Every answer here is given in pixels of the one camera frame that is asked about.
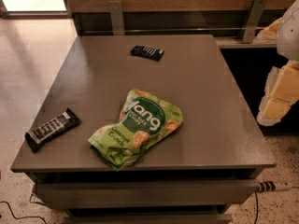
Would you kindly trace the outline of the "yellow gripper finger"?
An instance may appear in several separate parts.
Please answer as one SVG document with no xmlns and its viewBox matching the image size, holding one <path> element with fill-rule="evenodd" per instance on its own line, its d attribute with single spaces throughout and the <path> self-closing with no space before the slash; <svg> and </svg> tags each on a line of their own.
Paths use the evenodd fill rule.
<svg viewBox="0 0 299 224">
<path fill-rule="evenodd" d="M 280 22 L 281 18 L 273 21 L 269 26 L 265 27 L 257 34 L 257 38 L 262 41 L 276 42 Z"/>
<path fill-rule="evenodd" d="M 299 62 L 288 61 L 281 68 L 273 66 L 267 76 L 257 115 L 263 126 L 281 122 L 291 107 L 299 101 Z"/>
</svg>

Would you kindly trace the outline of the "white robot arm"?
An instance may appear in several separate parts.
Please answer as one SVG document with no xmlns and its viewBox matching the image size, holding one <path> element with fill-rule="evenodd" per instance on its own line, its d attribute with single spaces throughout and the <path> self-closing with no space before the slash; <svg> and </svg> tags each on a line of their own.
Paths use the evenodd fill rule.
<svg viewBox="0 0 299 224">
<path fill-rule="evenodd" d="M 276 41 L 278 54 L 288 59 L 281 68 L 271 68 L 259 105 L 258 123 L 273 126 L 299 101 L 299 0 L 258 37 Z"/>
</svg>

